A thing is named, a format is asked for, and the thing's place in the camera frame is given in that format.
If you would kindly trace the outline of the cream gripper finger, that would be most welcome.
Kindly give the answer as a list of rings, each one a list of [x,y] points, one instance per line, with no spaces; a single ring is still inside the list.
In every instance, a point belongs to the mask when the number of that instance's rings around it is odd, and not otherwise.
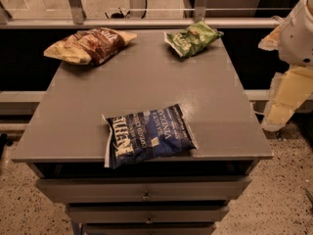
[[[290,66],[283,75],[278,74],[272,80],[270,92],[261,127],[274,132],[283,128],[313,93],[313,69]]]
[[[265,36],[259,43],[258,48],[265,51],[274,51],[278,49],[279,36],[281,31],[281,26],[274,28],[267,36]]]

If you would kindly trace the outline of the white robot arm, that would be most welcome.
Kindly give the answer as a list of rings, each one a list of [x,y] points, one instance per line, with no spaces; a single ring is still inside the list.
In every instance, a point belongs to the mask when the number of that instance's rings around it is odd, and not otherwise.
[[[279,58],[290,66],[272,79],[261,122],[264,130],[278,131],[313,93],[313,0],[299,0],[258,48],[277,50]]]

